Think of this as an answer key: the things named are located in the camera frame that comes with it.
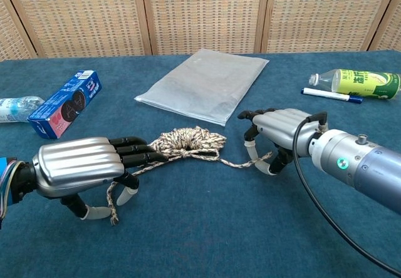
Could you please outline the clear water bottle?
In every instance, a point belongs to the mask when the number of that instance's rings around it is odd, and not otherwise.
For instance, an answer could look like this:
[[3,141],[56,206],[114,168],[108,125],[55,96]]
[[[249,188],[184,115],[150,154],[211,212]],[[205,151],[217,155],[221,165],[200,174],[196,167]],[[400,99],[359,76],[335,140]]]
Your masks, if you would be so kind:
[[0,99],[0,123],[27,122],[32,112],[44,103],[38,96]]

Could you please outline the green label drink bottle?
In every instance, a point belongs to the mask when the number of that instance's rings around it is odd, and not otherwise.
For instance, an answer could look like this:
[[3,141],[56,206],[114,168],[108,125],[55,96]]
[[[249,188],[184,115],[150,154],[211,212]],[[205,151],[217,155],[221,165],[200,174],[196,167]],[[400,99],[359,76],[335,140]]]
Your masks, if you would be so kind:
[[391,100],[401,91],[401,73],[332,69],[312,74],[308,83],[334,93]]

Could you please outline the white blue marker pen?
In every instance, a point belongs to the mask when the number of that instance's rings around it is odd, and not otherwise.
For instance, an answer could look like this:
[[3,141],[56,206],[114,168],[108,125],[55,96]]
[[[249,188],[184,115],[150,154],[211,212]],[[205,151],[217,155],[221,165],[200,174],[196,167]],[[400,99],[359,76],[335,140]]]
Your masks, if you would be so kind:
[[312,88],[302,88],[302,95],[310,95],[310,96],[319,96],[324,98],[330,98],[334,100],[348,101],[350,103],[361,104],[363,102],[363,98],[360,96],[353,95],[345,95],[341,93],[334,93],[330,91],[316,90]]

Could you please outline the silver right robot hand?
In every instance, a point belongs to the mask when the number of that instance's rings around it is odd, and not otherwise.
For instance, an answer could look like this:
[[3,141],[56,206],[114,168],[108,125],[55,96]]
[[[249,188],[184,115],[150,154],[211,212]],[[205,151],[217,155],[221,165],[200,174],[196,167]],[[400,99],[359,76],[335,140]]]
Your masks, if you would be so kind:
[[[247,119],[252,122],[251,127],[244,134],[244,145],[248,155],[257,169],[267,175],[277,175],[282,169],[294,160],[293,140],[299,124],[306,123],[301,127],[296,142],[298,157],[309,157],[309,147],[313,140],[328,130],[327,112],[322,111],[314,115],[298,109],[286,108],[249,111],[244,110],[237,116],[240,120]],[[256,151],[255,138],[258,135],[265,136],[274,143],[278,154],[270,163],[261,161]]]

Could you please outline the blue cookie box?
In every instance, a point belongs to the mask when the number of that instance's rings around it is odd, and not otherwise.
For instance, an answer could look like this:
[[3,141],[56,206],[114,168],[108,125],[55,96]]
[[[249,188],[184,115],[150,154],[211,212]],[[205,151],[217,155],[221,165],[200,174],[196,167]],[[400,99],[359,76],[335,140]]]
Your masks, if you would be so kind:
[[28,121],[45,139],[59,139],[102,89],[95,70],[79,70],[32,114]]

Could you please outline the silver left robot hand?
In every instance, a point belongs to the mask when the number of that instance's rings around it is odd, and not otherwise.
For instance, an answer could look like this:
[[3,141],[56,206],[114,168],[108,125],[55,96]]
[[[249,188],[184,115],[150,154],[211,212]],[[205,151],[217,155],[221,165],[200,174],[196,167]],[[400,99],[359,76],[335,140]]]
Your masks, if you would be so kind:
[[85,190],[111,182],[124,185],[117,204],[127,203],[137,192],[139,179],[128,168],[168,158],[134,136],[108,139],[97,136],[43,145],[31,162],[22,162],[11,182],[14,204],[37,191],[58,198],[82,220],[103,219],[110,207],[91,207],[80,198]]

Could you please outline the woven folding screen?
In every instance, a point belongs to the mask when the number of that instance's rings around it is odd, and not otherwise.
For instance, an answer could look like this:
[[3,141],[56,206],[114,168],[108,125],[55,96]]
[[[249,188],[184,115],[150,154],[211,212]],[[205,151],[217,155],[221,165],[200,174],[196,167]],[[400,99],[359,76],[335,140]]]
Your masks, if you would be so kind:
[[0,0],[0,61],[401,51],[401,0]]

